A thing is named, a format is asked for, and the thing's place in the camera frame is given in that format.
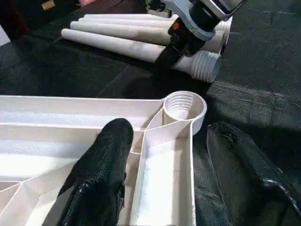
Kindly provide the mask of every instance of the white object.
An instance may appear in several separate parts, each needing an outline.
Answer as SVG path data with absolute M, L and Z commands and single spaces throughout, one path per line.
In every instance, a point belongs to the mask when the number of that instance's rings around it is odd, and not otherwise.
M 170 35 L 167 33 L 167 28 L 79 21 L 71 22 L 70 28 L 77 31 L 109 35 L 162 46 L 167 46 L 170 43 Z M 207 41 L 201 50 L 220 54 L 225 41 L 224 32 L 216 31 L 215 36 L 210 41 Z
M 219 24 L 215 27 L 216 31 L 225 32 L 226 39 L 225 39 L 225 43 L 223 45 L 224 47 L 226 47 L 226 45 L 228 43 L 232 20 L 233 20 L 233 17 L 230 17 L 229 20 L 227 20 L 227 21 L 220 21 Z
M 170 35 L 167 33 L 167 28 L 90 22 L 86 23 L 78 21 L 71 22 L 70 28 L 77 31 L 109 35 L 164 46 L 168 45 L 170 42 Z
M 13 145 L 10 150 L 0 145 L 0 152 L 33 157 L 75 161 L 108 121 L 126 118 L 134 141 L 119 225 L 196 225 L 192 135 L 207 110 L 199 95 L 179 91 L 161 100 L 0 96 L 0 103 L 0 143 Z M 41 226 L 74 161 L 60 168 L 37 166 L 33 178 L 0 192 L 8 203 L 0 225 Z M 35 161 L 27 165 L 34 167 Z M 10 174 L 2 168 L 1 173 Z
M 0 46 L 10 42 L 9 37 L 6 35 L 5 31 L 0 25 Z
M 178 18 L 178 15 L 175 14 L 170 18 L 164 18 L 151 14 L 86 14 L 84 18 L 175 21 Z
M 80 22 L 90 22 L 90 23 L 102 23 L 102 24 L 123 24 L 132 26 L 145 26 L 145 27 L 161 27 L 170 28 L 174 23 L 173 21 L 163 21 L 163 20 L 134 20 L 134 19 L 101 19 L 93 17 L 80 18 Z
M 201 50 L 220 54 L 225 42 L 225 32 L 215 31 L 215 36 L 210 41 L 207 41 Z
M 164 46 L 70 29 L 63 29 L 62 37 L 151 63 L 155 62 L 165 48 Z M 174 69 L 186 72 L 193 78 L 213 82 L 219 71 L 220 64 L 219 54 L 199 51 L 192 57 L 182 57 L 176 63 Z

